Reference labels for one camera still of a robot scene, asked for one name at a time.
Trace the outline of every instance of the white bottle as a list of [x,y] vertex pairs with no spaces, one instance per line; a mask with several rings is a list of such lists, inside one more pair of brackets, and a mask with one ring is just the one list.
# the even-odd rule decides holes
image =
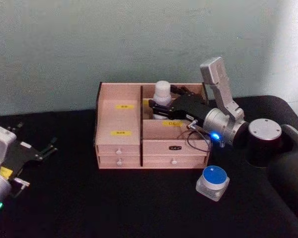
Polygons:
[[[171,103],[171,94],[170,94],[171,85],[167,81],[158,81],[155,84],[155,92],[153,96],[153,100],[155,103],[161,106],[167,106]],[[153,115],[154,119],[167,119],[167,117],[160,116],[160,115]]]
[[225,170],[218,166],[207,166],[197,181],[196,190],[217,202],[224,194],[229,183]]

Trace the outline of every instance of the wooden compartment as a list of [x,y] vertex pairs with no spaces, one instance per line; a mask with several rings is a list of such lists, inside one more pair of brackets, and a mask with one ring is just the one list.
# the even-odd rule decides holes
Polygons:
[[[101,83],[97,95],[95,149],[100,169],[204,168],[209,153],[187,143],[186,120],[154,120],[148,101],[154,83]],[[202,93],[203,84],[174,84]],[[190,142],[208,151],[193,134]]]

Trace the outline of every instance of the black mat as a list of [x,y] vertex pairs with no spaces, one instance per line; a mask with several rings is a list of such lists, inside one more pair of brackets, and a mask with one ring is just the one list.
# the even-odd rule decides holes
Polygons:
[[[236,102],[248,121],[265,117],[298,129],[298,117],[279,98]],[[94,119],[94,111],[0,117],[1,126],[23,121],[18,139],[38,149],[59,138],[57,154],[22,173],[31,186],[5,201],[0,237],[298,237],[298,219],[243,151],[214,150],[210,164],[230,177],[216,203],[195,191],[200,170],[98,170]]]

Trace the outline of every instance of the yellow label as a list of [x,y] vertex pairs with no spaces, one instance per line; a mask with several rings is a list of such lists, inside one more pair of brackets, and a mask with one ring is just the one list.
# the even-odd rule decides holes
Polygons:
[[172,120],[164,120],[162,122],[163,126],[182,126],[183,122],[181,121],[172,121]]
[[143,100],[143,105],[144,105],[144,106],[149,105],[149,99],[144,99],[144,100]]
[[2,177],[4,177],[6,180],[9,179],[9,177],[11,176],[12,173],[13,173],[13,171],[10,170],[10,169],[7,169],[7,168],[5,168],[5,167],[1,167],[1,168],[0,168],[0,175],[1,175]]
[[111,135],[131,135],[131,131],[129,130],[114,130],[110,132]]
[[134,109],[134,105],[116,105],[116,109]]

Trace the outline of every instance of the blue cap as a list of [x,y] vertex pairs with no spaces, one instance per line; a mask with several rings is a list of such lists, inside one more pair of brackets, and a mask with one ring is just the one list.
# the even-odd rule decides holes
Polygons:
[[222,184],[226,181],[227,175],[224,169],[219,166],[207,166],[202,173],[206,181],[213,184]]

